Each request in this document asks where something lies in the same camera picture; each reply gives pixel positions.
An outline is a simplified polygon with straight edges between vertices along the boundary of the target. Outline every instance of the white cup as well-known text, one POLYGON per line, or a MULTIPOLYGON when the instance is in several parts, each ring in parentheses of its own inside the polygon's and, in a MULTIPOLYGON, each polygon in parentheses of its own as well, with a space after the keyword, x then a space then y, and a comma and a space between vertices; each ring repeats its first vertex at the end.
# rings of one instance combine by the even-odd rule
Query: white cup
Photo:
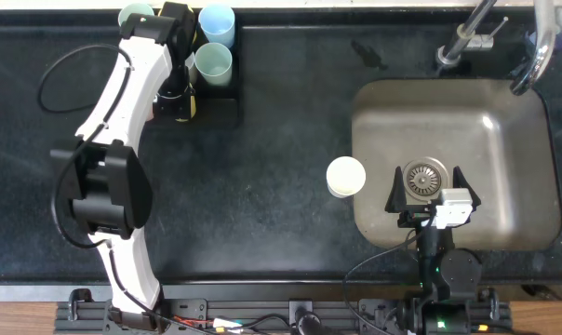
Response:
POLYGON ((328 165, 327 187, 338 198, 358 193, 365 183, 366 170, 353 157, 339 157, 328 165))
POLYGON ((153 16, 154 12, 153 8, 147 4, 130 4, 120 10, 120 13, 117 15, 117 23, 122 26, 122 23, 128 19, 130 14, 153 16))
POLYGON ((212 86, 231 83, 232 61, 232 53, 221 43, 206 43, 196 51, 196 69, 212 86))
POLYGON ((196 56, 191 53, 186 59, 186 68, 188 68, 188 76, 190 77, 190 83, 192 86, 196 85, 196 79, 198 78, 198 70, 196 70, 196 56))
POLYGON ((208 42, 221 43, 226 47, 234 45, 235 14, 231 7, 226 5, 204 7, 198 14, 198 22, 208 42))

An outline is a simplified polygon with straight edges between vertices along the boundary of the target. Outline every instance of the sink drain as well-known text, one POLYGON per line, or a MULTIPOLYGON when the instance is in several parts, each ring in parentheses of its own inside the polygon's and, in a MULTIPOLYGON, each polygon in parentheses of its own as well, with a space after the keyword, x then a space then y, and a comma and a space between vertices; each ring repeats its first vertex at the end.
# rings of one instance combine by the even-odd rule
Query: sink drain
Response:
POLYGON ((447 170, 431 157, 409 162, 403 172, 403 182, 409 195, 421 201, 434 199, 438 191, 448 184, 447 170))
POLYGON ((440 175, 432 166, 421 164, 413 167, 408 174, 408 186, 418 195, 432 195, 440 189, 440 175))

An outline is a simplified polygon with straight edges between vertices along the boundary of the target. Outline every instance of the chrome faucet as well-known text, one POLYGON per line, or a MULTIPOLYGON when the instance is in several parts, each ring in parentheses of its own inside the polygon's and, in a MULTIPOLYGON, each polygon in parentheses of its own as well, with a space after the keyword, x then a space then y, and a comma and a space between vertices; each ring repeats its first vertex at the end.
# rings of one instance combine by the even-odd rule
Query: chrome faucet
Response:
MULTIPOLYGON (((477 5, 471 16, 464 24, 457 27, 457 32, 453 35, 450 42, 440 47, 436 51, 436 61, 442 66, 455 66, 461 60, 461 54, 469 48, 470 41, 475 38, 475 28, 479 23, 488 15, 489 11, 494 7, 497 0, 482 0, 477 5)), ((535 54, 531 64, 515 79, 511 84, 511 91, 515 95, 521 95, 528 91, 533 84, 540 78, 548 65, 548 61, 552 57, 554 51, 556 25, 555 25, 555 12, 553 0, 533 0, 536 22, 536 43, 535 54)), ((481 44, 488 45, 490 48, 493 45, 492 37, 506 22, 503 21, 501 25, 492 32, 487 39, 479 38, 481 44)))

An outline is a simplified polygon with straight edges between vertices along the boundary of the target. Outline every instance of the sink basin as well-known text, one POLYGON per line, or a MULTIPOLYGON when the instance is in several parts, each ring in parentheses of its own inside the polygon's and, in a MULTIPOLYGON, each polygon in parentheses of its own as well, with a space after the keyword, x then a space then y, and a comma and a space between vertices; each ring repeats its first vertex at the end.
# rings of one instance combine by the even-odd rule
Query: sink basin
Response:
POLYGON ((395 168, 408 202, 436 198, 463 174, 482 205, 453 230, 459 248, 547 248, 562 227, 546 111, 534 92, 517 97, 505 80, 382 80, 355 98, 353 156, 366 169, 355 222, 373 244, 390 247, 408 230, 384 211, 395 168))

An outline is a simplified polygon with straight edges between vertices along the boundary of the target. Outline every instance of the black countertop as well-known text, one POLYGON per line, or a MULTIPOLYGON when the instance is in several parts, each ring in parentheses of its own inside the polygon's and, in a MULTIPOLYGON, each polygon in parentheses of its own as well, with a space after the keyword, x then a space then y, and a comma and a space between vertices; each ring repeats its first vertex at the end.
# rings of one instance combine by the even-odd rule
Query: black countertop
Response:
MULTIPOLYGON (((328 192, 325 171, 334 158, 350 154, 351 103, 371 81, 512 78, 525 55, 531 9, 493 12, 481 31, 503 14, 511 17, 493 50, 467 53, 455 72, 436 72, 435 49, 468 14, 239 11, 241 125, 147 124, 142 134, 140 160, 154 188, 146 235, 156 276, 168 284, 336 280, 379 252, 357 230, 352 200, 328 192)), ((55 139, 72 136, 88 111, 43 114, 34 94, 43 71, 66 51, 116 44, 115 18, 112 11, 0 12, 0 284, 107 282, 99 254, 67 245, 49 215, 49 150, 55 139)), ((48 83, 46 100, 54 107, 95 100, 114 58, 89 51, 64 64, 48 83)), ((562 49, 536 88, 548 107, 562 197, 562 49)), ((75 230, 73 222, 69 227, 75 230)), ((479 255, 485 282, 562 282, 562 232, 547 250, 479 255)), ((416 276, 416 263, 395 253, 360 278, 416 283, 416 276)))

